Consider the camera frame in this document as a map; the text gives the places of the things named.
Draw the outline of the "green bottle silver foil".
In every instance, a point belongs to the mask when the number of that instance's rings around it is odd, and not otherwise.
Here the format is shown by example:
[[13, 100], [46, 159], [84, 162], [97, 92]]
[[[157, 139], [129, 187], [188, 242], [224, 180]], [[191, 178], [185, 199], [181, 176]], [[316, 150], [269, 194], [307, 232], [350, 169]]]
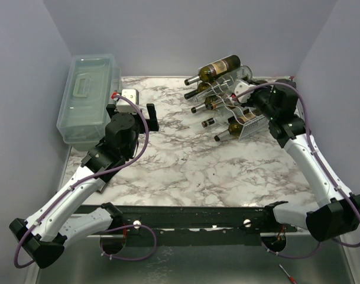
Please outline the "green bottle silver foil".
[[217, 142], [228, 138], [242, 140], [257, 133], [266, 124], [267, 119], [259, 112], [259, 110], [246, 108], [242, 111], [242, 115], [235, 117], [235, 121], [230, 122], [227, 129], [215, 135], [214, 139]]

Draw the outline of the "clear bottle black cap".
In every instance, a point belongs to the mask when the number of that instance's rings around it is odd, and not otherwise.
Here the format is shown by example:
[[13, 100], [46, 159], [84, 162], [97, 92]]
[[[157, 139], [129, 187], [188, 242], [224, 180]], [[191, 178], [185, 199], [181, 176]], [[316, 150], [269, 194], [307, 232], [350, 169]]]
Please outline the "clear bottle black cap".
[[215, 124], [229, 124], [230, 122], [235, 121], [235, 117], [242, 115], [242, 110], [240, 108], [226, 109], [219, 108], [216, 110], [216, 114], [202, 121], [201, 125], [203, 128], [215, 125]]

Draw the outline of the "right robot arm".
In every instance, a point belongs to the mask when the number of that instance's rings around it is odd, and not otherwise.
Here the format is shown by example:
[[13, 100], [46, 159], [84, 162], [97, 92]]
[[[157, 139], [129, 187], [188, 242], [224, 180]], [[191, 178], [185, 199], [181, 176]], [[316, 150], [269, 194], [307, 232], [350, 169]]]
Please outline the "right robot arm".
[[[233, 87], [236, 99], [262, 112], [269, 120], [271, 135], [296, 162], [313, 191], [318, 208], [274, 205], [265, 214], [262, 224], [275, 232], [284, 224], [304, 228], [312, 237], [323, 242], [360, 227], [360, 194], [354, 194], [333, 171], [312, 136], [308, 114], [296, 115], [296, 106], [304, 100], [289, 80], [250, 85], [237, 83]], [[360, 242], [353, 245], [360, 247]]]

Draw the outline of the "clear corked liquor bottle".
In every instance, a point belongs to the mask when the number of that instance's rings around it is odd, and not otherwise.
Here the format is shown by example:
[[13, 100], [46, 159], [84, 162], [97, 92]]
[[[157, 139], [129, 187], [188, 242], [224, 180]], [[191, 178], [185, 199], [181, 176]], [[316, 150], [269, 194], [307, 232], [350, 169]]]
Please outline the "clear corked liquor bottle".
[[[253, 84], [255, 86], [263, 84], [263, 83], [267, 83], [266, 80], [249, 80], [249, 81], [246, 81], [246, 82], [248, 82], [250, 84]], [[230, 107], [230, 108], [241, 106], [239, 102], [236, 102], [234, 100], [235, 95], [232, 94], [230, 92], [230, 90], [226, 91], [224, 95], [218, 96], [218, 97], [219, 97], [219, 99], [217, 101], [212, 102], [208, 106], [209, 110], [214, 110], [214, 109], [217, 109], [217, 108], [222, 107], [222, 106], [223, 107], [227, 106], [227, 107]]]

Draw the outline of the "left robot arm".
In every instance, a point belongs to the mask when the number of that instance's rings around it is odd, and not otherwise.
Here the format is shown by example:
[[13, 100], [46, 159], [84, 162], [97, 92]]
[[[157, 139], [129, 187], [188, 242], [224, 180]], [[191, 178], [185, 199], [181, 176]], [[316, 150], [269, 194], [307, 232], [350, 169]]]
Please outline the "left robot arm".
[[154, 104], [147, 104], [148, 118], [134, 105], [136, 114], [114, 111], [105, 136], [88, 151], [71, 179], [36, 213], [27, 219], [16, 218], [9, 229], [18, 241], [15, 267], [22, 269], [18, 256], [23, 249], [31, 263], [44, 269], [51, 266], [69, 245], [94, 233], [127, 233], [141, 228], [129, 224], [123, 213], [110, 202], [71, 220], [70, 217], [94, 192], [102, 189], [120, 170], [135, 163], [148, 146], [148, 136], [158, 131]]

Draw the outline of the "tall clear glass bottle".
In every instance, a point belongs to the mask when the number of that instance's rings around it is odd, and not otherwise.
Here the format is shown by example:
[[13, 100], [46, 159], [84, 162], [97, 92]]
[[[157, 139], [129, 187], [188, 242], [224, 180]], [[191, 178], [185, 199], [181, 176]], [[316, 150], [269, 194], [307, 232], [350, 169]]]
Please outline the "tall clear glass bottle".
[[198, 93], [193, 100], [198, 102], [208, 96], [220, 95], [228, 91], [236, 80], [243, 79], [248, 81], [251, 80], [252, 77], [253, 74], [250, 67], [246, 65], [240, 66], [239, 68], [220, 76], [213, 83], [207, 83], [206, 88], [202, 90], [201, 93]]

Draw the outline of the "green bottle with cream label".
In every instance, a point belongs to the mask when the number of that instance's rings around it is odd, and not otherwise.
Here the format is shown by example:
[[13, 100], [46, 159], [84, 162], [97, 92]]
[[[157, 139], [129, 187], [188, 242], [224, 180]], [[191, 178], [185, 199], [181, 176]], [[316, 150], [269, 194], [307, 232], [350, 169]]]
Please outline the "green bottle with cream label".
[[207, 98], [205, 98], [204, 102], [202, 102], [201, 104], [197, 105], [197, 106], [194, 106], [191, 108], [191, 113], [192, 114], [195, 114], [197, 113], [198, 111], [202, 111], [202, 110], [205, 110], [205, 109], [208, 109], [208, 106], [212, 103], [212, 102], [215, 102], [219, 99], [218, 96], [216, 95], [213, 95], [213, 96], [209, 96]]

